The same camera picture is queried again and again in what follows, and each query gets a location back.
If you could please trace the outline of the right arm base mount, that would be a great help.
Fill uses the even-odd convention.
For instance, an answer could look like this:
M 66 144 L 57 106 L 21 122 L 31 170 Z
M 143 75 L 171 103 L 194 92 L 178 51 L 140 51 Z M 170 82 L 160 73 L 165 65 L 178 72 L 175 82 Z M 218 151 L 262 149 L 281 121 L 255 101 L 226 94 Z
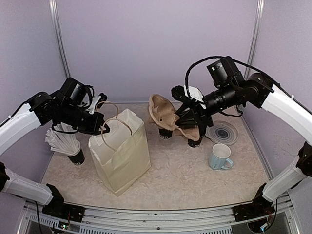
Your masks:
M 236 222 L 261 217 L 275 212 L 273 202 L 269 202 L 262 197 L 265 185 L 266 183 L 260 186 L 252 202 L 233 207 Z

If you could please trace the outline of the beige paper bag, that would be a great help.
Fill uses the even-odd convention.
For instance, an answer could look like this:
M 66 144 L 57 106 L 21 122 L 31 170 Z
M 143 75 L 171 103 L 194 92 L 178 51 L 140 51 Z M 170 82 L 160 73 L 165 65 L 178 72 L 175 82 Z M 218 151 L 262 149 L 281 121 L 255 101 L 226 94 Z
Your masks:
M 102 183 L 117 197 L 151 167 L 144 121 L 128 108 L 105 121 L 110 128 L 91 136 L 88 147 Z

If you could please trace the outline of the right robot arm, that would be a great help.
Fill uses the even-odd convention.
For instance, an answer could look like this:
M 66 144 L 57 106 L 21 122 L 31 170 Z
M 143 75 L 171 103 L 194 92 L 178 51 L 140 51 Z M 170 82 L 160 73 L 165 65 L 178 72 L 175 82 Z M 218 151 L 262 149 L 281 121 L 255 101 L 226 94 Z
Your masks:
M 215 62 L 208 65 L 207 69 L 217 90 L 208 95 L 203 95 L 198 89 L 191 91 L 191 70 L 210 59 L 215 59 Z M 188 68 L 184 86 L 172 88 L 171 95 L 183 103 L 176 111 L 179 116 L 176 125 L 179 127 L 211 127 L 213 114 L 222 114 L 229 107 L 245 106 L 249 102 L 274 114 L 305 139 L 298 152 L 298 158 L 273 180 L 258 189 L 250 203 L 249 211 L 253 216 L 260 216 L 282 193 L 312 175 L 312 113 L 265 72 L 251 66 L 255 73 L 244 79 L 237 67 L 238 63 L 238 60 L 230 56 L 203 58 Z

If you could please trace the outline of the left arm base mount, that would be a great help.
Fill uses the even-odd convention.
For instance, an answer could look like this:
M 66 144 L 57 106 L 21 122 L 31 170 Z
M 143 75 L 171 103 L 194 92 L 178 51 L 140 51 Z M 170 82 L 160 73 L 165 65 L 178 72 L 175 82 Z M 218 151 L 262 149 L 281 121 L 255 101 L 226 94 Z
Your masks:
M 81 223 L 85 208 L 65 203 L 63 196 L 55 186 L 51 184 L 46 185 L 51 190 L 53 197 L 47 205 L 43 206 L 42 212 L 53 217 Z

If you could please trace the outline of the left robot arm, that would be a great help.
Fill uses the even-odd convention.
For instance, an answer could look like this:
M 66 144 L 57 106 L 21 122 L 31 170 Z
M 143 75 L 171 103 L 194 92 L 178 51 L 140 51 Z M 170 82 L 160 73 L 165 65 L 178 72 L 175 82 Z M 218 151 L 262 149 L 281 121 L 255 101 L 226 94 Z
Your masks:
M 52 122 L 52 131 L 62 134 L 99 135 L 102 127 L 109 132 L 104 114 L 97 112 L 106 100 L 104 93 L 95 96 L 93 86 L 68 77 L 59 90 L 35 94 L 1 123 L 0 152 L 3 154 L 23 136 L 49 122 Z M 55 186 L 24 178 L 3 163 L 0 165 L 0 191 L 48 206 L 59 217 L 68 213 L 68 205 Z

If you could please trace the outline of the brown pulp cup carrier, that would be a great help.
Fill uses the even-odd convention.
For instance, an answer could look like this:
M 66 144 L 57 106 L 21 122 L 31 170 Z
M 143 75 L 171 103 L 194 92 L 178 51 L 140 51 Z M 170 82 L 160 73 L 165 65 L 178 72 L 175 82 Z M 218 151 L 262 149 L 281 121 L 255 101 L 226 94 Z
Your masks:
M 199 127 L 182 129 L 175 125 L 178 116 L 173 104 L 159 94 L 152 94 L 148 104 L 148 123 L 155 124 L 158 128 L 173 131 L 173 134 L 183 136 L 186 139 L 199 140 Z

